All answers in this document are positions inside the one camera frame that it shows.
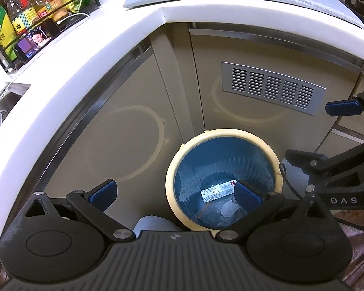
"smartphone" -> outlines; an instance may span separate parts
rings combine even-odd
[[[21,62],[27,63],[35,54],[47,46],[60,33],[61,30],[55,21],[48,18],[15,44],[15,54]]]

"kitchen counter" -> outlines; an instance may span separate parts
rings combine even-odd
[[[181,0],[102,8],[16,77],[31,84],[0,128],[0,235],[29,172],[81,99],[125,54],[168,22],[253,25],[317,40],[364,60],[364,30],[310,9],[263,0]],[[0,72],[0,83],[10,77]]]

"silver vent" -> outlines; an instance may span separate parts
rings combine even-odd
[[[222,90],[314,115],[326,89],[287,75],[246,65],[221,63]]]

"trash bin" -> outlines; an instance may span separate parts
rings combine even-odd
[[[215,235],[247,215],[233,195],[238,180],[263,192],[281,193],[283,180],[274,151],[245,131],[206,131],[182,144],[171,161],[167,199],[186,227]]]

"green and yellow bottle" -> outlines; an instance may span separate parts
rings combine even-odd
[[[0,5],[0,45],[5,48],[15,38],[16,34],[14,31],[14,27],[11,24],[10,18],[8,17],[8,14],[6,13],[5,9]],[[15,43],[13,43],[5,51],[11,60],[16,59],[16,55],[14,53],[14,45]]]

